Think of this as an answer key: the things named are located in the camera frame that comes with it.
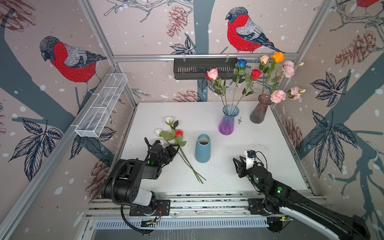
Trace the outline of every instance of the bird illustration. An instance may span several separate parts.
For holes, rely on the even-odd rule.
[[[48,36],[41,41],[40,51],[44,61],[49,59],[66,79],[76,83],[87,83],[83,97],[86,93],[92,93],[88,90],[88,80],[93,75],[97,76],[98,64],[107,59],[100,54],[88,52],[84,48],[72,47],[60,42],[53,36]]]
[[[244,7],[231,9],[225,18],[228,20],[228,41],[240,51],[253,52],[259,48],[269,48],[278,52],[273,43],[266,38],[263,30],[252,22]]]

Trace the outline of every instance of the white snow dot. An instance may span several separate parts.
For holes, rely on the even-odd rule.
[[[59,195],[59,194],[61,194],[62,191],[63,191],[63,187],[58,187],[58,188],[55,190],[55,194],[56,194],[56,195]]]

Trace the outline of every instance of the white table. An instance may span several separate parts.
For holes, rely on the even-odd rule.
[[[244,150],[252,149],[265,155],[268,171],[275,180],[295,190],[307,190],[271,109],[268,108],[261,124],[254,124],[249,120],[249,115],[256,105],[257,102],[239,103],[240,113],[235,117],[235,130],[231,135],[224,136],[218,131],[223,117],[221,102],[139,103],[121,158],[138,157],[144,160],[147,155],[144,137],[148,138],[150,144],[160,140],[154,131],[162,128],[170,132],[164,118],[172,116],[174,121],[179,121],[177,129],[184,131],[183,140],[187,141],[183,147],[185,155],[206,181],[204,184],[199,183],[192,170],[176,155],[173,161],[162,169],[157,180],[143,179],[142,188],[167,194],[255,192],[246,177],[238,177],[232,160],[239,160]],[[196,139],[202,133],[211,138],[211,159],[207,163],[195,160]]]

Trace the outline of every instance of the white rose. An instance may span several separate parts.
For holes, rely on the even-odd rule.
[[[166,123],[172,123],[173,118],[172,117],[166,117]]]
[[[163,129],[158,128],[158,129],[156,129],[155,133],[156,133],[156,135],[158,135],[158,136],[160,137],[160,133],[161,133],[162,131],[163,131]]]

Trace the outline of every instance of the glass vase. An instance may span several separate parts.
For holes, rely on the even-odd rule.
[[[239,114],[239,108],[235,105],[228,104],[223,107],[223,119],[221,119],[218,130],[223,135],[230,135],[233,133],[235,127],[235,117]]]
[[[271,101],[271,96],[267,94],[261,94],[259,96],[259,103],[252,111],[251,116],[249,116],[249,119],[251,119],[253,123],[262,123],[264,121],[266,110],[268,109],[268,106],[272,103],[273,102]]]

